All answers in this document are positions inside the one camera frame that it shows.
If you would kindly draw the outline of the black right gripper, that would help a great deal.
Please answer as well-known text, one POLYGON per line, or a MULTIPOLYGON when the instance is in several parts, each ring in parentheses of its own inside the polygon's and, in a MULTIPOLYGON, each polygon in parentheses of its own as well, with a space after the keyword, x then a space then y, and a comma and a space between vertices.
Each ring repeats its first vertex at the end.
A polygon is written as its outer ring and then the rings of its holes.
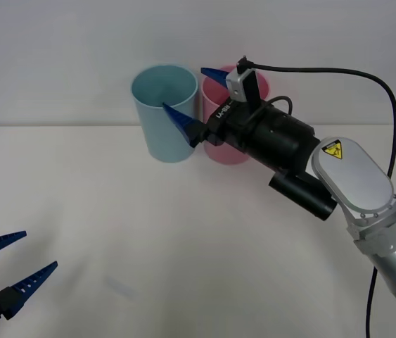
MULTIPOLYGON (((201 68, 200 72, 227 88, 226 77, 229 72, 215 68, 201 68)), ((207 141, 214 146, 227 144, 241 152, 265 152, 265 144, 262 144, 258 137, 259 118, 246 125, 246 121, 252 115, 248 103, 227 99, 212 113, 205 124, 165 103, 162 107, 192 148, 207 141)))

